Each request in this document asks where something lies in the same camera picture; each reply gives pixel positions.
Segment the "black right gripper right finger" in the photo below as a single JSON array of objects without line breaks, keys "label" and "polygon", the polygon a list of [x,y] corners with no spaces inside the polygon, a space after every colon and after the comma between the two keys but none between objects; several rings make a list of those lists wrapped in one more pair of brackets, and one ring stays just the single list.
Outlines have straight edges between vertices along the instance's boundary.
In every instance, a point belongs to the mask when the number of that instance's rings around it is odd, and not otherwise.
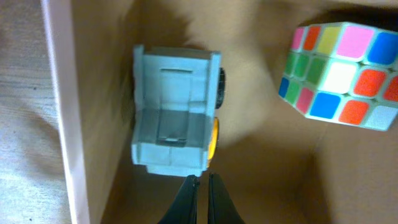
[{"label": "black right gripper right finger", "polygon": [[245,224],[219,174],[209,174],[208,224]]}]

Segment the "colourful puzzle cube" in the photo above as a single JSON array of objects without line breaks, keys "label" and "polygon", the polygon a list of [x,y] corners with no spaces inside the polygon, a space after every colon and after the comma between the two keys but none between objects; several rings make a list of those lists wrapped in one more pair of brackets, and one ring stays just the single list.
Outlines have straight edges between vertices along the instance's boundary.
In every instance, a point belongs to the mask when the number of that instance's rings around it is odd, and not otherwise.
[{"label": "colourful puzzle cube", "polygon": [[387,131],[397,117],[397,33],[352,22],[297,27],[279,96],[309,119]]}]

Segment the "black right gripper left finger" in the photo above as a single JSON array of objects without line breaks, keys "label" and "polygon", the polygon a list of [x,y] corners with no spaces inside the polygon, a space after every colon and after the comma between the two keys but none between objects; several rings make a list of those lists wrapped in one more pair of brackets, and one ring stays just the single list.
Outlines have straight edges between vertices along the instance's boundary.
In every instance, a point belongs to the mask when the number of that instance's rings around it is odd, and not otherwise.
[{"label": "black right gripper left finger", "polygon": [[198,177],[187,176],[171,206],[158,224],[196,224],[199,186]]}]

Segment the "yellow and grey toy truck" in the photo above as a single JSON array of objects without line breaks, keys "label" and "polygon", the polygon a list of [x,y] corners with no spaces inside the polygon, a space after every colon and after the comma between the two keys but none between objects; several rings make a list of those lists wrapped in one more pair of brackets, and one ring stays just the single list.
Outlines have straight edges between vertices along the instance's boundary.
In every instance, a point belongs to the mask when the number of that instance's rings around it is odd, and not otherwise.
[{"label": "yellow and grey toy truck", "polygon": [[133,163],[150,174],[201,176],[218,133],[221,52],[136,45],[133,59]]}]

